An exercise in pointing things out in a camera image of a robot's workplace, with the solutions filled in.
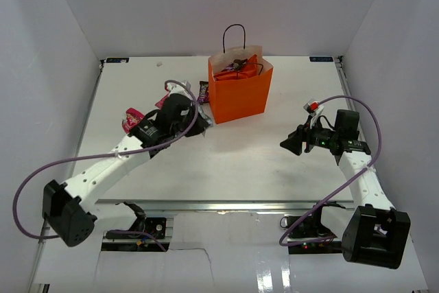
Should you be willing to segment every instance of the white wall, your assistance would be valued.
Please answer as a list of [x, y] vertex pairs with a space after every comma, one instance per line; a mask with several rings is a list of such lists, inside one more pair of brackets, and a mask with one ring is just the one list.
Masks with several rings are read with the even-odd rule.
[[[78, 143], [99, 62], [65, 0], [0, 0], [0, 283], [25, 292], [37, 243], [16, 229], [12, 198], [45, 163]], [[43, 172], [23, 191], [19, 215], [40, 233], [43, 186], [66, 167]]]
[[[377, 163], [385, 192], [412, 219], [412, 237], [432, 292], [439, 292], [439, 0], [375, 0], [346, 53], [351, 92], [383, 131]], [[372, 121], [362, 112], [369, 141]]]
[[[200, 55], [242, 23], [266, 54], [344, 54], [373, 0], [67, 0], [98, 57]], [[240, 45], [231, 30], [227, 45]]]

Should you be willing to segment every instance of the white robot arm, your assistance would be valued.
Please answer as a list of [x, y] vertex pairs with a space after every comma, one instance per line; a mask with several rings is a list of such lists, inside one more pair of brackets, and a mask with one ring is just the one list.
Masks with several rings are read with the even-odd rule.
[[142, 210], [129, 203], [97, 207], [97, 200], [128, 172], [167, 148], [176, 136], [204, 134], [211, 126], [201, 107], [195, 112], [197, 107], [181, 86], [168, 86], [168, 90], [162, 108], [132, 127], [108, 157], [61, 185], [53, 180], [45, 186], [43, 217], [67, 246], [80, 244], [96, 227], [136, 230], [140, 217], [145, 217]]
[[[338, 110], [334, 127], [323, 128], [320, 122], [322, 106], [311, 100], [305, 105], [308, 120], [281, 142], [281, 147], [296, 155], [314, 146], [329, 149], [347, 180], [362, 172], [350, 185], [355, 212], [347, 211], [334, 202], [319, 202], [310, 216], [303, 221], [323, 235], [334, 234], [342, 241], [342, 252], [349, 262], [396, 269], [401, 264], [405, 243], [410, 230], [410, 218], [397, 211], [385, 196], [377, 175], [370, 168], [371, 156], [366, 142], [358, 141], [359, 113]], [[295, 222], [284, 237], [300, 230]]]

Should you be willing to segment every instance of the paper bag handle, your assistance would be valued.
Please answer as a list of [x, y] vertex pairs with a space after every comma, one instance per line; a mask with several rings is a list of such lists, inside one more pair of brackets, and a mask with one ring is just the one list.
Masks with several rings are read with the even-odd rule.
[[226, 37], [226, 32], [227, 32], [227, 30], [229, 30], [231, 27], [234, 27], [234, 26], [236, 26], [236, 25], [238, 25], [238, 26], [240, 26], [240, 27], [242, 27], [242, 30], [244, 31], [244, 49], [246, 48], [246, 29], [244, 28], [244, 26], [242, 25], [242, 24], [232, 24], [232, 25], [229, 25], [225, 30], [224, 30], [224, 33], [222, 34], [222, 52], [223, 53], [226, 53], [226, 46], [225, 46], [225, 44], [224, 44], [224, 39], [225, 39], [225, 37]]

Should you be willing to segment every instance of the purple cable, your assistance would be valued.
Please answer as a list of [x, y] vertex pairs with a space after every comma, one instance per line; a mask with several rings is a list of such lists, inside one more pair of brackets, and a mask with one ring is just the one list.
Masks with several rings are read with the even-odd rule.
[[[373, 113], [372, 109], [363, 101], [361, 101], [360, 99], [357, 99], [355, 97], [352, 96], [346, 96], [346, 95], [337, 95], [337, 96], [332, 96], [332, 97], [328, 97], [327, 99], [322, 100], [321, 102], [319, 102], [319, 104], [324, 104], [327, 103], [329, 101], [332, 101], [333, 99], [351, 99], [353, 101], [356, 101], [358, 103], [360, 103], [362, 106], [364, 106], [364, 108], [366, 108], [366, 110], [370, 113], [370, 116], [372, 116], [372, 119], [375, 123], [375, 127], [377, 128], [377, 134], [378, 134], [378, 148], [377, 148], [377, 152], [375, 153], [375, 155], [372, 157], [372, 159], [370, 160], [370, 162], [367, 164], [367, 167], [372, 166], [373, 164], [375, 164], [375, 162], [377, 161], [379, 154], [381, 153], [381, 140], [382, 140], [382, 136], [381, 136], [381, 129], [379, 128], [379, 124], [378, 124], [378, 119], [375, 116], [375, 114]], [[354, 175], [352, 178], [350, 178], [349, 180], [347, 180], [343, 185], [341, 185], [340, 187], [338, 187], [336, 190], [334, 190], [333, 192], [331, 192], [329, 195], [327, 195], [325, 198], [323, 198], [321, 201], [319, 201], [312, 209], [310, 209], [308, 212], [306, 212], [304, 215], [302, 215], [300, 218], [297, 219], [297, 221], [295, 221], [282, 235], [282, 237], [279, 240], [279, 244], [281, 246], [297, 246], [297, 245], [301, 245], [304, 243], [314, 243], [314, 242], [321, 242], [322, 240], [326, 240], [329, 238], [332, 238], [333, 236], [327, 236], [327, 237], [321, 237], [321, 238], [315, 238], [315, 239], [310, 239], [307, 241], [303, 241], [303, 242], [290, 242], [290, 243], [284, 243], [283, 240], [288, 237], [288, 235], [303, 221], [305, 221], [306, 218], [308, 218], [308, 216], [310, 214], [312, 214], [314, 211], [316, 211], [317, 209], [319, 209], [324, 203], [326, 203], [328, 200], [330, 200], [333, 196], [335, 196], [336, 194], [338, 194], [339, 192], [341, 192], [341, 190], [343, 190], [344, 188], [346, 188], [347, 186], [349, 186], [352, 182], [354, 182], [355, 180], [357, 180], [361, 175], [363, 175], [363, 173], [365, 171], [368, 170], [368, 168], [365, 167], [363, 168], [361, 171], [359, 171], [358, 173], [356, 173], [356, 175]]]
[[160, 249], [163, 252], [166, 252], [166, 248], [163, 247], [162, 244], [160, 244], [160, 242], [153, 236], [151, 236], [149, 233], [144, 233], [143, 231], [125, 231], [125, 230], [109, 230], [109, 233], [115, 233], [117, 235], [143, 235], [146, 236], [152, 240], [154, 240], [154, 242], [157, 244], [158, 247], [160, 247]]
[[[188, 92], [188, 94], [191, 96], [192, 101], [193, 101], [193, 103], [195, 105], [195, 115], [193, 116], [193, 119], [192, 119], [191, 123], [187, 126], [187, 128], [183, 132], [181, 132], [181, 134], [179, 134], [178, 136], [176, 136], [172, 140], [170, 140], [168, 142], [165, 142], [165, 143], [162, 143], [162, 144], [155, 145], [153, 147], [148, 147], [148, 148], [143, 148], [143, 149], [138, 149], [138, 150], [132, 150], [132, 151], [124, 151], [124, 152], [119, 152], [118, 154], [92, 154], [90, 156], [80, 156], [80, 157], [66, 158], [66, 159], [61, 159], [59, 161], [54, 161], [53, 163], [46, 164], [46, 165], [36, 169], [35, 171], [33, 171], [20, 184], [19, 188], [17, 189], [17, 191], [16, 191], [16, 193], [14, 195], [14, 199], [12, 201], [12, 215], [14, 217], [14, 222], [15, 222], [16, 227], [22, 232], [22, 234], [24, 234], [25, 236], [28, 236], [29, 238], [33, 238], [33, 239], [53, 239], [53, 238], [58, 238], [59, 237], [57, 235], [52, 235], [52, 236], [38, 236], [38, 235], [34, 235], [33, 233], [30, 233], [29, 231], [27, 231], [21, 225], [20, 220], [19, 220], [18, 211], [17, 211], [17, 204], [18, 204], [18, 201], [19, 201], [20, 194], [21, 194], [22, 190], [24, 189], [24, 187], [26, 186], [26, 184], [28, 184], [28, 182], [31, 181], [31, 179], [35, 175], [37, 175], [38, 173], [40, 173], [40, 172], [42, 172], [45, 169], [48, 169], [50, 167], [53, 167], [53, 166], [56, 166], [56, 165], [60, 165], [60, 164], [64, 164], [64, 163], [70, 163], [70, 162], [73, 162], [73, 161], [85, 161], [85, 160], [89, 160], [89, 159], [110, 158], [110, 157], [116, 157], [117, 155], [127, 156], [129, 154], [140, 154], [141, 152], [147, 152], [147, 151], [152, 151], [152, 150], [156, 150], [156, 149], [166, 148], [167, 146], [169, 146], [172, 143], [174, 143], [175, 141], [181, 139], [182, 137], [184, 137], [188, 133], [188, 131], [192, 128], [192, 126], [195, 125], [195, 121], [197, 120], [197, 117], [198, 117], [198, 102], [197, 102], [197, 98], [190, 91], [190, 89], [187, 88], [181, 82], [178, 82], [176, 80], [167, 80], [167, 81], [165, 81], [165, 87], [167, 86], [168, 83], [177, 84], [177, 85], [181, 86], [182, 88], [184, 88], [185, 91]], [[152, 239], [157, 244], [160, 245], [160, 243], [158, 241], [156, 241], [154, 238], [152, 238]]]

